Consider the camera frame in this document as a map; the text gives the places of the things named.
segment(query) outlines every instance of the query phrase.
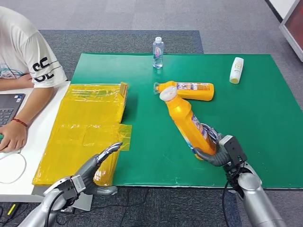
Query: robotic finger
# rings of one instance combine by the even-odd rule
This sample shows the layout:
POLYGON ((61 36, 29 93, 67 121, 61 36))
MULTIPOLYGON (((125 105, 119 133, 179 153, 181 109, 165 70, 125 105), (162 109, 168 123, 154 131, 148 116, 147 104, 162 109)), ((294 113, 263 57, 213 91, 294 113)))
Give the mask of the robotic finger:
POLYGON ((104 161, 110 154, 119 150, 121 147, 121 145, 122 145, 122 142, 114 143, 113 145, 106 148, 105 150, 102 151, 100 155, 97 157, 97 162, 99 164, 104 161))

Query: yellow detergent bottle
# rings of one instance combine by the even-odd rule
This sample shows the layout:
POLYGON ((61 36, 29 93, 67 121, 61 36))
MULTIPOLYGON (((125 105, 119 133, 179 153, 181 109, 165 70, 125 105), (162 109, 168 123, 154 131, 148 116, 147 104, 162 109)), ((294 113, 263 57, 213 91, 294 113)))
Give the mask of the yellow detergent bottle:
POLYGON ((196 147, 210 155, 215 153, 215 145, 191 111, 191 105, 178 95, 176 87, 165 88, 159 97, 166 103, 169 115, 196 158, 200 159, 193 150, 196 147))
POLYGON ((169 81, 163 84, 156 82, 153 85, 155 94, 161 93, 164 89, 174 86, 177 88, 178 95, 181 98, 196 99, 210 101, 214 96, 215 88, 211 83, 191 83, 191 82, 175 82, 169 81))

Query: green mat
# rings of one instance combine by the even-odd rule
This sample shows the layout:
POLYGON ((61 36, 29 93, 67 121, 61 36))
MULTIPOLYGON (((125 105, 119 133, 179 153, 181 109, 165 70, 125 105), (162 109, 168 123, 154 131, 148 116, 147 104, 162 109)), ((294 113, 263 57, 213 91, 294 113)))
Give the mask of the green mat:
POLYGON ((161 70, 150 54, 82 54, 72 83, 129 84, 122 123, 131 124, 115 185, 221 187, 224 170, 193 156, 153 93, 154 82, 210 82, 212 101, 190 100, 201 122, 236 136, 267 188, 303 188, 303 114, 270 55, 167 54, 161 70), (240 84, 229 82, 235 57, 244 58, 240 84))

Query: person's hand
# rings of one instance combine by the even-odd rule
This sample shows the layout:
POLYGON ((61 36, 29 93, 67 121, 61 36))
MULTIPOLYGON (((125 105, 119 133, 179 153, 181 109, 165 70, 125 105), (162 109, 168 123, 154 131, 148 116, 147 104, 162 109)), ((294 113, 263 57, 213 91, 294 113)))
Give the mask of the person's hand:
POLYGON ((32 83, 32 76, 30 74, 26 74, 17 79, 18 86, 20 88, 28 88, 33 87, 33 83, 32 83))
POLYGON ((0 128, 0 134, 4 136, 0 143, 0 152, 18 150, 26 142, 26 126, 16 121, 0 128))

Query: white t-shirt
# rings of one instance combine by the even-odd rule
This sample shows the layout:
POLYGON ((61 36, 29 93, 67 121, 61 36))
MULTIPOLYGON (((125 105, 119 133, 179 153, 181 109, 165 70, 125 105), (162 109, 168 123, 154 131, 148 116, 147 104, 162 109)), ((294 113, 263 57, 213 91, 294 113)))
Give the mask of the white t-shirt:
POLYGON ((0 78, 28 73, 34 87, 54 87, 66 80, 40 32, 21 14, 0 6, 0 78))

